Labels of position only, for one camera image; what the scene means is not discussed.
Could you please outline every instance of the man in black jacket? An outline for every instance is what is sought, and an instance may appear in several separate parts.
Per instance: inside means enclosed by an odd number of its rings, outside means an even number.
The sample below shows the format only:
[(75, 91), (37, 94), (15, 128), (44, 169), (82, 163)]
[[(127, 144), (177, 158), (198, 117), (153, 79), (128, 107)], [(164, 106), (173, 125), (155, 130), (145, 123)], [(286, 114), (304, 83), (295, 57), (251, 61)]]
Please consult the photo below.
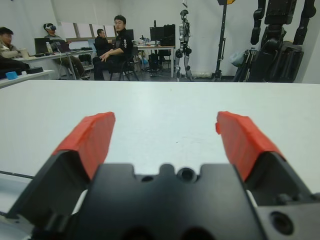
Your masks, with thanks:
[(94, 63), (94, 80), (104, 81), (104, 70), (117, 67), (120, 62), (131, 57), (134, 44), (133, 39), (127, 33), (126, 22), (126, 18), (122, 15), (114, 18), (115, 30), (118, 33), (115, 39), (115, 49), (107, 51), (100, 56), (101, 61)]
[(112, 40), (106, 39), (106, 34), (103, 29), (98, 29), (96, 31), (98, 36), (96, 37), (94, 44), (96, 49), (96, 54), (98, 57), (105, 54), (106, 52), (110, 51), (113, 48)]

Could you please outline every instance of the laptop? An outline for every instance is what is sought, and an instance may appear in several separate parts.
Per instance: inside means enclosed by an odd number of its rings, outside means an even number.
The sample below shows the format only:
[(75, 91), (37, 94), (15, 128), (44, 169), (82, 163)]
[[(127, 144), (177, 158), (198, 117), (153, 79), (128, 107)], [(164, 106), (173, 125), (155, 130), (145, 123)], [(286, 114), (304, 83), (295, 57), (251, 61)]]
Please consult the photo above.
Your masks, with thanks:
[(35, 46), (35, 54), (44, 54), (48, 52), (47, 42), (50, 40), (48, 38), (35, 38), (34, 46)]
[(67, 44), (64, 40), (51, 40), (55, 43), (60, 53), (75, 53), (79, 51), (72, 51), (69, 48), (69, 44)]

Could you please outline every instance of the white robot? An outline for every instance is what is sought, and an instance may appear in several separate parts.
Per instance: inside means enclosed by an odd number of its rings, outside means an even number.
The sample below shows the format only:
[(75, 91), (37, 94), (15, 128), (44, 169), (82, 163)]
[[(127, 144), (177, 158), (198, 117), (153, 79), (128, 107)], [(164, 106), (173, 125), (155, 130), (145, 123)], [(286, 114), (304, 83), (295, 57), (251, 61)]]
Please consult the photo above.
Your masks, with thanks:
[[(187, 0), (183, 0), (182, 4), (186, 8), (188, 7)], [(189, 12), (186, 9), (182, 10), (180, 13), (181, 20), (182, 20), (182, 24), (179, 25), (180, 48), (177, 51), (175, 51), (176, 78), (178, 82), (180, 80), (180, 70), (181, 70), (180, 59), (183, 57), (183, 55), (184, 55), (185, 75), (192, 82), (191, 67), (188, 65), (192, 50), (188, 46), (188, 42), (189, 42), (189, 38), (191, 37), (191, 34), (190, 34), (190, 23), (187, 20), (187, 14), (189, 14)]]

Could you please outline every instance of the man wearing glasses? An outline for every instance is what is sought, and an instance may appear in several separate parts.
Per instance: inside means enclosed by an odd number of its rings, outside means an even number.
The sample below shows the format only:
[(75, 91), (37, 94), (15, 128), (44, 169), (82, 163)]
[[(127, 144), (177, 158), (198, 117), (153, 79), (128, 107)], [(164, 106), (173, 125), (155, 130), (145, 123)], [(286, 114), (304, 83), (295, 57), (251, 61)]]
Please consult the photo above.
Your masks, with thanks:
[(133, 42), (126, 30), (127, 20), (118, 15), (114, 18), (115, 30), (118, 36), (115, 39), (115, 49), (111, 49), (100, 56), (101, 61), (94, 63), (94, 80), (104, 81), (104, 70), (109, 70), (125, 61), (132, 55)]

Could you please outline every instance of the cup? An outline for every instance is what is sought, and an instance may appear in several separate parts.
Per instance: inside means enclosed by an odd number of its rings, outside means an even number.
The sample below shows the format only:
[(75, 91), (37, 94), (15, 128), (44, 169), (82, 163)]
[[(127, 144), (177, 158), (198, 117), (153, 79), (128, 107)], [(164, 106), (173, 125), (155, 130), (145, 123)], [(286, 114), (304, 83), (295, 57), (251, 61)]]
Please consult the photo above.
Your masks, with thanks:
[(28, 59), (28, 58), (29, 58), (29, 53), (28, 53), (28, 51), (27, 51), (26, 48), (21, 48), (21, 49), (20, 49), (20, 53), (21, 53), (21, 55), (22, 55), (22, 57), (23, 57), (24, 59)]

